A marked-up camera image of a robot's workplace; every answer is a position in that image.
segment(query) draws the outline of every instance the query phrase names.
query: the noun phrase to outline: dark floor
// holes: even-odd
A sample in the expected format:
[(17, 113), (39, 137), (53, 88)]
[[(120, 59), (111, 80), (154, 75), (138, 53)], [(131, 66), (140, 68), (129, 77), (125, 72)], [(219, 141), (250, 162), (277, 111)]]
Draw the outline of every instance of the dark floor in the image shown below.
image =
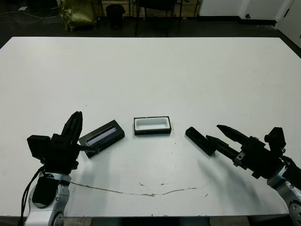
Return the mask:
[[(13, 36), (63, 36), (63, 37), (134, 37), (136, 19), (125, 17), (121, 30), (112, 30), (106, 17), (98, 20), (97, 28), (92, 30), (68, 32), (57, 9), (52, 11), (28, 8), (26, 13), (37, 16), (56, 16), (55, 18), (34, 18), (22, 13), (1, 15), (2, 12), (16, 11), (21, 4), (0, 3), (0, 48)], [(168, 21), (165, 18), (142, 20), (139, 22), (138, 37), (165, 37)], [(271, 25), (240, 24), (237, 21), (200, 21), (197, 18), (182, 20), (178, 27), (175, 19), (169, 37), (280, 37), (299, 57), (301, 49)]]

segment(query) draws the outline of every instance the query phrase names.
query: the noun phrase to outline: white cable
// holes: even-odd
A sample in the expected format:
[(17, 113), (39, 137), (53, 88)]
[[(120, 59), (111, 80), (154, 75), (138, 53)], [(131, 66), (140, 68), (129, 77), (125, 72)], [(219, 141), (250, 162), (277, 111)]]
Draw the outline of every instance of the white cable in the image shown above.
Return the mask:
[(26, 15), (29, 15), (29, 16), (33, 16), (33, 17), (36, 17), (36, 18), (40, 18), (40, 19), (49, 19), (49, 18), (54, 18), (54, 17), (56, 17), (56, 16), (40, 17), (40, 16), (35, 16), (35, 15), (29, 14), (29, 13), (25, 13), (25, 12), (21, 12), (21, 11), (11, 11), (11, 12), (6, 12), (6, 13), (0, 13), (0, 15), (9, 14), (9, 13), (23, 13), (23, 14), (26, 14)]
[[(17, 20), (16, 18), (14, 18), (13, 16), (3, 16), (3, 14), (8, 14), (8, 13), (23, 13), (23, 14), (26, 14), (26, 15), (29, 15), (29, 16), (33, 16), (33, 17), (36, 17), (36, 18), (39, 18), (38, 20), (35, 20), (35, 21), (31, 21), (31, 22), (22, 22), (22, 21), (19, 21)], [(51, 19), (51, 18), (55, 18), (57, 16), (50, 16), (53, 12), (51, 12), (48, 16), (46, 17), (40, 17), (40, 16), (35, 16), (35, 15), (31, 15), (29, 13), (25, 13), (25, 12), (20, 12), (20, 11), (12, 11), (12, 12), (7, 12), (7, 13), (0, 13), (0, 17), (9, 17), (9, 18), (12, 18), (14, 19), (15, 21), (17, 21), (18, 23), (20, 24), (33, 24), (33, 23), (36, 23), (42, 19)]]
[(35, 23), (35, 22), (38, 22), (38, 21), (44, 19), (44, 18), (41, 18), (41, 19), (38, 19), (38, 20), (35, 20), (35, 21), (32, 21), (32, 22), (22, 22), (22, 21), (19, 21), (19, 20), (17, 20), (16, 18), (14, 18), (14, 17), (12, 17), (12, 16), (0, 16), (0, 17), (9, 17), (9, 18), (14, 19), (14, 20), (17, 21), (18, 23), (21, 23), (21, 24), (33, 24), (33, 23)]

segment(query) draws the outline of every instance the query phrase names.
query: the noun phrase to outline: chair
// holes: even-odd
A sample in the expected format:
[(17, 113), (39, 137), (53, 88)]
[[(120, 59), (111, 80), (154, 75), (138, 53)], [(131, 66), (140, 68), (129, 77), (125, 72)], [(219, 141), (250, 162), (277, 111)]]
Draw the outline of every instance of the chair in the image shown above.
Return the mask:
[[(182, 16), (182, 1), (183, 0), (181, 0), (180, 21), (181, 21), (181, 16)], [(137, 32), (138, 32), (139, 14), (140, 14), (141, 7), (144, 8), (145, 18), (147, 17), (146, 8), (166, 11), (166, 17), (167, 17), (168, 11), (171, 11), (171, 18), (172, 18), (173, 14), (174, 14), (174, 7), (175, 7), (176, 3), (177, 3), (177, 0), (136, 0), (137, 22), (136, 22), (136, 28), (135, 28), (135, 36), (137, 36)], [(166, 37), (168, 36), (170, 26), (168, 27), (168, 30), (166, 32)]]

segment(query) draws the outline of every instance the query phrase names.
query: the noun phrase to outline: white wall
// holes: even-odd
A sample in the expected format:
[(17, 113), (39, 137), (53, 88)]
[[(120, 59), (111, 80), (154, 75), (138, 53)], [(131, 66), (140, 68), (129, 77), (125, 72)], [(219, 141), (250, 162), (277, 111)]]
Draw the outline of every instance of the white wall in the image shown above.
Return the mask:
[(200, 16), (238, 16), (242, 0), (203, 0)]
[(292, 0), (202, 0), (200, 16), (240, 16), (276, 20), (286, 12)]
[(249, 4), (240, 16), (245, 19), (250, 14), (251, 19), (275, 20), (285, 0), (250, 0)]

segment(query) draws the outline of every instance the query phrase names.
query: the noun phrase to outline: chair leg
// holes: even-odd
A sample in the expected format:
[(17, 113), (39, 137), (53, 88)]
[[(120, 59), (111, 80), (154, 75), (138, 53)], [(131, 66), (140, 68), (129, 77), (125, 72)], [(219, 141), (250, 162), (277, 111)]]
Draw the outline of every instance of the chair leg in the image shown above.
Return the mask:
[(104, 14), (103, 14), (103, 0), (98, 0), (98, 3), (99, 3), (100, 8), (102, 10), (102, 16), (104, 16)]
[(197, 3), (196, 3), (196, 7), (194, 8), (193, 17), (196, 17), (197, 8), (198, 8), (198, 0), (197, 0)]
[(128, 0), (128, 16), (131, 16), (131, 0)]
[(137, 22), (135, 28), (135, 36), (137, 36), (137, 32), (138, 32), (139, 15), (140, 15), (140, 6), (137, 5)]
[(173, 15), (174, 15), (174, 7), (171, 9), (170, 24), (169, 24), (169, 26), (167, 28), (166, 37), (168, 37), (169, 30), (170, 30), (171, 26), (173, 25)]
[(181, 20), (182, 20), (182, 8), (183, 8), (183, 0), (181, 0), (181, 3), (180, 3), (179, 27), (181, 26)]

